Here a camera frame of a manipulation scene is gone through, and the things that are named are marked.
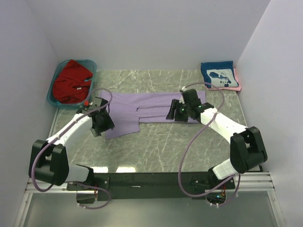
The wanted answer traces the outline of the lilac purple t-shirt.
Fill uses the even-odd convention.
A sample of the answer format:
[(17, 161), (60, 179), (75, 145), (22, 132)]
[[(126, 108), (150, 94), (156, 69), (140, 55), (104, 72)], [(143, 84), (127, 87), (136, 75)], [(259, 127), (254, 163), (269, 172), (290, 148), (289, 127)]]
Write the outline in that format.
[(173, 123), (167, 120), (171, 101), (179, 100), (179, 92), (172, 93), (113, 93), (101, 92), (100, 97), (112, 101), (109, 115), (114, 129), (105, 132), (105, 139), (118, 138), (140, 132), (140, 123)]

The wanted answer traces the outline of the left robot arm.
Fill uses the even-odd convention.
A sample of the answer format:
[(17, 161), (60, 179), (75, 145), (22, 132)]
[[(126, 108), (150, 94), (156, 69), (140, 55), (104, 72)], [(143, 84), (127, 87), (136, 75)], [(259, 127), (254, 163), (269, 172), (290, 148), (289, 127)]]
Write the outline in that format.
[(78, 182), (82, 189), (91, 189), (95, 183), (93, 169), (70, 165), (67, 151), (83, 133), (91, 131), (96, 137), (113, 128), (114, 123), (107, 110), (91, 112), (89, 115), (77, 113), (55, 135), (46, 140), (36, 140), (32, 146), (29, 167), (29, 177), (35, 187), (39, 180), (56, 186)]

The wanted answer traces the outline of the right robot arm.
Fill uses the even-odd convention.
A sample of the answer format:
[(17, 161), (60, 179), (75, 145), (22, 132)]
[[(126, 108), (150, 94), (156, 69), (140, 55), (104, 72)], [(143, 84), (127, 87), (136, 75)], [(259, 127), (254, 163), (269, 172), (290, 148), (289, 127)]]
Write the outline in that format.
[(187, 122), (189, 118), (211, 128), (230, 145), (230, 157), (208, 170), (208, 184), (218, 189), (228, 178), (243, 174), (267, 161), (267, 152), (260, 133), (254, 126), (241, 125), (209, 103), (190, 105), (173, 99), (166, 117), (168, 120)]

